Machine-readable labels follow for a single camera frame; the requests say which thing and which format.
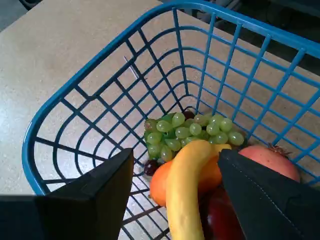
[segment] grape bunch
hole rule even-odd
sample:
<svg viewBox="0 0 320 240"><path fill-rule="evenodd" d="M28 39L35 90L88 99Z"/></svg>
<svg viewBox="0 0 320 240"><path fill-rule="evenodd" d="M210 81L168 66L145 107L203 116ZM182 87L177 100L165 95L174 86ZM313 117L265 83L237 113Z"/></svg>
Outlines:
<svg viewBox="0 0 320 240"><path fill-rule="evenodd" d="M241 133L233 130L233 122L222 115L197 114L190 111L175 112L159 119L147 119L144 123L150 159L171 161L188 143L202 139L212 144L230 143L240 146L244 142Z"/></svg>

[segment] basket rim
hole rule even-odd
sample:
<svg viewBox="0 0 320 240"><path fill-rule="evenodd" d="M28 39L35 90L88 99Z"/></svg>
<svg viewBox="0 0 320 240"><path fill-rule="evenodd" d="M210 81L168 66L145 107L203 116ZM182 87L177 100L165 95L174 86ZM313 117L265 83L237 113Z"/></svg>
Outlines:
<svg viewBox="0 0 320 240"><path fill-rule="evenodd" d="M128 28L115 37L107 46L105 46L96 56L94 56L87 64L85 64L73 77L71 77L56 93L54 93L37 111L31 120L22 144L22 167L24 174L37 195L45 195L50 193L47 185L41 181L40 173L38 172L35 159L34 147L35 139L38 131L51 110L60 103L67 94L69 94L93 69L95 69L103 60L105 60L114 50L121 44L125 43L138 29L156 16L172 9L196 9L210 14L215 13L217 17L221 17L234 24L241 24L243 28L249 29L263 36L270 36L273 40L292 47L297 50L303 49L306 54L320 58L320 44L297 36L293 33L281 30L267 23L260 22L248 16L242 15L232 10L223 8L216 4L202 0L178 0L156 6L136 21Z"/></svg>

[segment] red apple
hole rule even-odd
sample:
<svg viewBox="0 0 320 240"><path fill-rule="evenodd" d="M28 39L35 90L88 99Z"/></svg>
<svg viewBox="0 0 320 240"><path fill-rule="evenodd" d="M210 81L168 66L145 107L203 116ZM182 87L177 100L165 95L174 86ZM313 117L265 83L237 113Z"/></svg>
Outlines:
<svg viewBox="0 0 320 240"><path fill-rule="evenodd" d="M226 191L219 187L199 203L206 240L244 240L244 234Z"/></svg>

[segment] orange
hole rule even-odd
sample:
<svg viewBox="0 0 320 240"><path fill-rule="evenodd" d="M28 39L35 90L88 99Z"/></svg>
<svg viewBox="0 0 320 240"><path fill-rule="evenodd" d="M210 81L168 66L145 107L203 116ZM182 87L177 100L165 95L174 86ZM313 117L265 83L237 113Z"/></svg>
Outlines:
<svg viewBox="0 0 320 240"><path fill-rule="evenodd" d="M210 159L201 171L198 184L198 193L201 195L215 189L221 184L222 175L217 164L218 158L218 156L215 156ZM167 178L172 162L169 161L160 166L155 171L150 182L150 197L162 207L166 206Z"/></svg>

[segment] basket wire grid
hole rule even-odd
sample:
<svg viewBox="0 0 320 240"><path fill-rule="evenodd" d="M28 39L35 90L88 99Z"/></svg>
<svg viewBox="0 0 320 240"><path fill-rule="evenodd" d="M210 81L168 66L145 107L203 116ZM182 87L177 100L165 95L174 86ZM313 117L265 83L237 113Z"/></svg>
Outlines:
<svg viewBox="0 0 320 240"><path fill-rule="evenodd" d="M180 24L179 15L182 13L180 13L178 9L196 9L199 11L210 13L212 17L208 29L204 29L195 25ZM163 13L172 14L174 26L164 29L163 31L157 33L156 36L154 36L152 39L148 40L143 31L143 26L153 18L156 18ZM214 25L217 18L224 19L236 25L232 40L227 40L214 33ZM240 32L243 28L249 29L252 32L264 36L264 41L258 53L246 49L245 47L242 47L237 43ZM202 49L197 47L183 45L181 37L182 31L193 31L204 34L206 36L205 50L203 51ZM152 44L161 37L164 37L165 35L171 33L175 34L177 47L169 49L164 54L157 57L152 48ZM131 37L134 34L137 34L143 42L143 46L138 50L134 48L131 41ZM212 40L216 40L229 46L226 61L210 54ZM266 58L265 53L271 40L277 41L281 44L290 46L291 48L297 50L297 54L288 67L285 67L281 64L276 63L275 61ZM117 69L116 72L109 79L107 79L96 91L94 91L92 94L87 93L87 91L81 87L81 82L99 64L104 61L108 61L110 55L121 46L126 46L129 49L131 57L128 58L125 64ZM235 50L254 58L254 64L249 73L246 73L231 64ZM195 53L203 55L202 67L196 66L194 64L186 64L184 54L185 51L193 51ZM149 67L147 67L146 70L141 70L141 67L138 66L136 61L138 57L145 52L149 53L153 63ZM165 73L162 65L167 57L173 53L178 54L179 65L173 67L167 73ZM135 205L138 210L137 208L132 209L129 206L126 208L120 237L129 239L143 239L143 237L141 237L143 235L146 239L170 239L165 209L163 207L157 206L151 199L148 198L148 181L143 177L143 171L141 170L141 168L143 167L143 161L145 161L144 158L147 155L147 148L143 138L143 131L141 134L141 132L137 133L136 130L140 126L143 126L144 120L148 117L151 117L156 108L160 110L162 115L166 115L169 112L185 111L187 109L191 109L195 113L203 114L203 111L201 111L201 106L205 106L207 110L210 109L212 114L218 112L219 114L226 116L227 114L225 112L219 110L219 104L222 102L232 108L231 113L229 113L226 117L231 118L231 120L240 129L242 129L242 131L245 132L247 139L255 138L261 143L267 144L268 141L266 139L255 134L256 129L262 126L274 135L274 138L271 141L273 145L277 144L279 141L286 141L294 148L298 149L298 153L291 159L291 161L298 166L302 173L306 173L311 176L311 179L306 182L309 185L314 185L320 181L320 174L315 174L310 166L308 167L299 164L299 161L306 156L308 156L308 158L312 158L317 163L320 163L320 158L317 155L317 152L314 153L314 151L318 149L320 143L319 132L313 132L299 124L299 120L306 113L312 114L312 116L316 119L316 122L319 121L320 117L319 109L317 109L315 105L320 96L319 82L311 79L308 76L300 74L295 70L299 62L307 54L316 58L320 58L320 45L208 2L177 1L155 7L154 9L141 16L123 33L121 33L110 44L108 44L99 54L97 54L91 61L89 61L40 108L40 110L33 118L32 122L30 123L23 142L22 163L25 175L35 193L38 195L45 195L53 190L52 188L50 188L51 185L56 185L56 187L63 186L64 184L73 181L77 176L83 175L86 171L90 170L89 168L87 170L84 170L82 168L81 164L79 164L81 158L90 159L90 162L92 164L91 168L94 168L99 164L100 161L107 161L108 158L114 156L117 152L122 150L124 148L124 142L128 138L133 136L135 141L131 144L130 147L134 149L135 168L129 202L132 205ZM209 60L214 61L224 67L221 77L217 77L214 74L208 72L207 65ZM270 66L274 70L283 72L281 80L275 87L270 86L266 82L263 82L255 77L257 69L261 63ZM129 68L132 68L134 70L137 78L132 80L132 82L127 82L127 87L124 86L122 81L120 81L120 77ZM147 76L154 69L157 69L160 72L161 77L160 80L158 79L154 83L154 85L150 85L150 81ZM198 82L189 78L188 70L190 69L192 71L199 72L200 78ZM173 84L169 80L169 76L177 70L181 70L182 80L180 80L176 84ZM228 81L226 81L228 71L230 70L246 78L246 82L242 90L237 89L233 85L229 84ZM306 102L301 102L296 97L292 97L282 91L290 76L293 76L299 79L299 81L316 89L314 93L310 94L310 98ZM206 78L210 78L211 81L219 84L217 92L214 92L212 89L205 86ZM249 88L253 83L271 92L271 95L266 103L261 103L255 97L248 95ZM134 87L138 84L142 84L144 88L146 88L147 92L146 94L143 94L138 100L136 100L134 99L134 97L132 97L130 91L134 89ZM163 95L158 96L155 93L156 89L163 84L167 86L168 91L163 93ZM120 89L120 93L119 95L117 95L115 101L110 103L102 96L106 92L108 94L112 94L111 88L114 85L117 86L117 89ZM196 92L191 90L191 85L197 87ZM178 95L176 90L177 88L181 87L184 89L184 94ZM239 99L236 103L233 103L222 96L223 90L225 88L231 89L235 93L239 94ZM81 104L78 104L77 106L74 106L74 104L72 104L71 101L68 100L68 95L71 94L71 92L76 92L78 95L80 95L81 98L83 98L83 102ZM212 99L215 98L215 101L203 100L202 95L204 93L209 94ZM169 96L172 96L174 104L172 104L170 107L164 107L164 101ZM281 114L281 112L278 112L271 108L272 104L275 102L278 96L281 96L283 99L289 101L290 103L299 106L299 111L295 116L289 118ZM142 107L142 104L150 97L153 99L155 104L145 110ZM116 110L116 106L120 101L123 100L123 98L126 98L130 102L130 106L132 107L123 114L120 114ZM194 99L193 104L183 104L185 98ZM252 114L247 113L242 108L242 104L244 101L250 101L259 106L261 108L261 112L257 116L253 116ZM103 111L95 119L84 113L84 109L92 102L98 102L103 109ZM39 136L39 131L43 127L43 123L47 118L49 118L48 116L57 106L66 107L69 110L69 114L65 119L60 121L61 123L57 128L57 132L54 133L53 140ZM126 118L129 118L129 116L133 112L138 112L142 117L135 122L128 123L126 121ZM239 113L252 120L253 124L250 128L244 127L241 122L237 121L237 115ZM272 113L273 116L276 116L285 122L285 126L281 131L274 130L268 124L263 122L264 117L268 113ZM55 115L54 118L59 118L59 112L57 114L58 115ZM116 121L114 122L114 125L112 127L103 129L99 126L99 122L110 114L113 116L113 118L116 119ZM84 128L84 131L82 131L74 147L71 147L68 144L62 144L61 138L64 132L66 131L68 125L76 118L83 121L86 124L86 128ZM116 139L115 137L113 137L113 133L118 129L119 126L124 127L125 134L123 134L121 138ZM304 147L302 147L299 143L294 142L292 139L287 137L288 132L292 128L298 129L299 131L305 133L313 139L313 142ZM100 137L98 138L98 141L96 141L92 151L83 150L83 141L92 130L97 132ZM101 156L101 154L99 154L99 149L105 141L108 141L110 143L111 151L108 155ZM43 176L42 172L46 170L43 170L37 163L37 145L44 145L49 147L48 154L50 155L50 159L52 159L52 169L55 171L53 175L57 177L52 177L52 175L51 177ZM65 173L63 173L62 168L64 166L60 166L59 164L59 151L71 153L71 158L69 160L74 163L77 172L75 178L68 177ZM42 160L48 161L48 158L43 157ZM128 230L128 225L132 223L134 223L134 226L141 230L141 236L134 236L133 232Z"/></svg>

